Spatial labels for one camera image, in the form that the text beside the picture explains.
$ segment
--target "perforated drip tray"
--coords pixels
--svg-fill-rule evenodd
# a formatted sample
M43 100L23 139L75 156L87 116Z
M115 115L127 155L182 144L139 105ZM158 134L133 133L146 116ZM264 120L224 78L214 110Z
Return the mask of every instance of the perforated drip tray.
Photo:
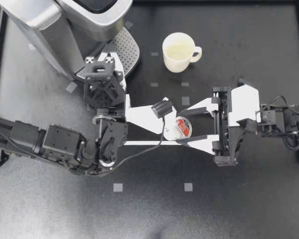
M125 27L104 49L113 49L117 52L124 68L125 77L134 69L140 58L140 48ZM84 80L85 74L85 68L83 68L76 76Z

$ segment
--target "black cable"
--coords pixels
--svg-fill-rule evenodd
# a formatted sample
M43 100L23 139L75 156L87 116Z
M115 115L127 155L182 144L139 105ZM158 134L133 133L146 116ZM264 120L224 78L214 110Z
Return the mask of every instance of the black cable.
M277 99L279 99L279 98L283 99L283 101L285 102L285 105L284 105L283 107L286 107L286 108L288 108L289 110L291 110L293 113L299 115L299 112L297 112L297 111L295 111L293 108L291 108L291 107L288 105L286 98L285 98L284 96L281 96L281 95L274 97L268 104L265 105L264 108L262 108L262 109L261 109L260 111L258 111L258 112L263 112L263 111L265 111L269 106L272 106L272 103L273 103L273 102L275 102L275 101L276 101Z
M276 130L279 133L282 133L282 130L279 127L276 127ZM289 142L289 140L288 140L288 138L291 137L291 136L296 137L297 144L295 146L291 145L290 142ZM298 151L299 150L299 135L294 134L292 132L292 133L283 134L283 135L281 135L281 137L282 137L283 142L284 142L285 146L287 147L287 149L289 149L291 151Z
M136 154L133 154L133 155L131 155L131 156L126 157L126 158L123 159L121 162L119 162L118 165L117 165L115 168L113 168L111 171L107 171L107 172L103 172L103 173L98 173L98 174L95 174L95 175L91 175L91 174L90 174L90 176L103 177L103 176L105 176L105 175L108 175L108 174L112 173L113 171L115 171L115 170L116 170L118 167L120 167L122 164L126 163L128 160L130 160L130 159L132 159L132 158L135 158L135 157L138 157L138 156L140 156L140 155L142 155L142 154L144 154L144 153L150 152L150 151L152 151L152 150L154 150L154 149L157 149L157 148L161 145L161 143L163 142L163 140L164 140L165 118L163 117L162 119L163 119L163 129L162 129L162 132L161 132L161 135L160 135L159 143L158 143L157 145L155 145L154 147L145 149L145 150L143 150L143 151L141 151L141 152L138 152L138 153L136 153Z
M292 146L290 144L290 142L288 141L288 137L290 137L290 135L283 136L283 142L285 143L285 146L287 147L287 149L289 149L291 151L298 151L299 150L299 136L295 136L296 139L297 139L297 145L296 146Z
M37 158L37 159L40 159L40 160L42 160L42 161L44 161L44 162L46 162L46 163L50 163L50 164L53 164L53 165L58 165L58 166L62 166L62 167L63 167L63 165L60 164L60 163L58 163L58 162L55 162L55 161L53 161L53 160L50 160L50 159L41 157L41 156L39 156L39 155L37 155L37 154L35 154L35 153L31 153L31 152L28 152L28 151L26 151L26 150L20 148L20 147L19 147L19 146L18 146L12 139L10 139L8 136L6 136L6 135L5 135L4 133L2 133L2 132L0 132L0 136L1 136L2 138L4 138L9 144L11 144L11 146L12 146L13 148L15 148L16 150L20 151L21 153L24 153L24 154L26 154L26 155L30 155L30 156L32 156L32 157L34 157L34 158Z

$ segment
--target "table surface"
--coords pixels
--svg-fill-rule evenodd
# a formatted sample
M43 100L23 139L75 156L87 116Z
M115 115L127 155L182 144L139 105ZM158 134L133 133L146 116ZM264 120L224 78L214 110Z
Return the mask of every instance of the table surface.
M126 20L142 55L127 79L133 106L167 96L181 110L182 97L194 104L211 96L212 87L234 87L239 78L259 89L263 103L284 95L299 104L292 4L143 3L132 6ZM161 56L163 39L176 31L204 49L202 59L180 74L168 72ZM82 87L68 93L68 80L11 21L3 44L0 117L42 128L60 124L94 138ZM194 122L195 134L212 132L212 121ZM129 140L157 138L130 127ZM141 149L125 146L120 155ZM113 192L114 183L122 183L123 192ZM185 192L184 183L193 191ZM280 139L247 135L236 167L217 167L198 150L162 146L101 179L11 157L0 168L0 239L27 238L299 239L299 154Z

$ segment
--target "liquid in mug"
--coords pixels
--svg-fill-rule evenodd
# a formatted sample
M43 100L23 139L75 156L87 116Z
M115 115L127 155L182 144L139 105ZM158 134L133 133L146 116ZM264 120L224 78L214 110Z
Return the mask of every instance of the liquid in mug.
M190 45L171 45L165 49L165 53L173 60L180 61L190 57L192 46Z

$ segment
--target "square marker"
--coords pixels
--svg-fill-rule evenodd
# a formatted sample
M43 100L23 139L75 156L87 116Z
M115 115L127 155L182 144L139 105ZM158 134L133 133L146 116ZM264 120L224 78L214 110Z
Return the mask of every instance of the square marker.
M193 184L192 183L184 183L184 191L185 192L192 192L193 191Z
M189 106L190 105L190 102L189 102L189 96L183 96L181 98L181 104L183 106Z
M113 184L113 192L122 192L122 191L123 191L123 183Z

